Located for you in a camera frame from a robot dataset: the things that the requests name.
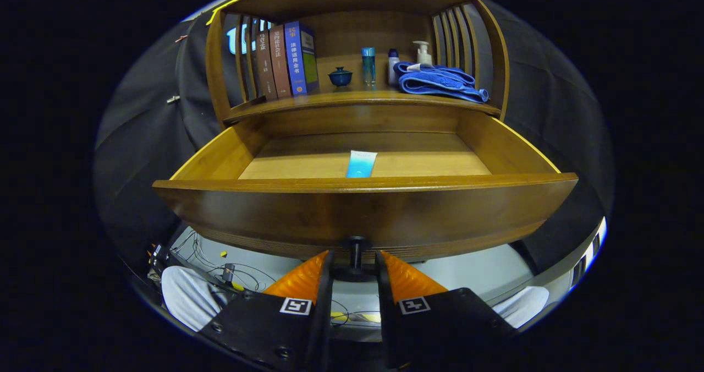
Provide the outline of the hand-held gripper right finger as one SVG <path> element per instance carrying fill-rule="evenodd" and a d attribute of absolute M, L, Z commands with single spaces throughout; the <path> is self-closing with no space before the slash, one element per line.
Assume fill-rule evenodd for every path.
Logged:
<path fill-rule="evenodd" d="M 464 364 L 472 351 L 518 334 L 472 290 L 449 290 L 402 259 L 376 251 L 385 365 L 430 370 Z"/>

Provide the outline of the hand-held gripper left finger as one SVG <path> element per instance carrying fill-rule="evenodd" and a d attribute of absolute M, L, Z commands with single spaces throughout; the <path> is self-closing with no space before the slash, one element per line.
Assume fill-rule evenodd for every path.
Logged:
<path fill-rule="evenodd" d="M 335 252 L 308 259 L 282 281 L 278 294 L 239 292 L 199 334 L 266 371 L 325 371 L 332 334 L 331 269 Z"/>

